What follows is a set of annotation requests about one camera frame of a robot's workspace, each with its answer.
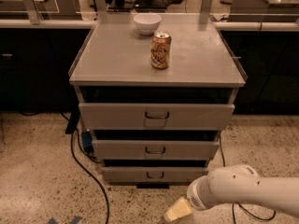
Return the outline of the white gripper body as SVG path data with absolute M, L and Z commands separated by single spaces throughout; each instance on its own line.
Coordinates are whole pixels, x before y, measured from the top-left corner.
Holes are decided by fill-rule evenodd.
M 197 211 L 204 211 L 208 206 L 203 202 L 200 188 L 205 186 L 206 176 L 195 179 L 187 188 L 187 200 L 191 207 Z

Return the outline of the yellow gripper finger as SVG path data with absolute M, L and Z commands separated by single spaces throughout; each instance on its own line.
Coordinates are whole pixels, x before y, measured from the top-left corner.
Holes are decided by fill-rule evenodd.
M 184 197 L 180 197 L 168 210 L 164 213 L 164 219 L 172 222 L 181 217 L 186 217 L 192 212 L 192 207 Z

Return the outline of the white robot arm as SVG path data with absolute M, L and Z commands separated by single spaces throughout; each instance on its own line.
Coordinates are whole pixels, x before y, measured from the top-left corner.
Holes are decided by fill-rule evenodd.
M 255 204 L 299 217 L 299 178 L 262 177 L 249 165 L 221 167 L 195 179 L 164 214 L 167 222 L 216 205 Z

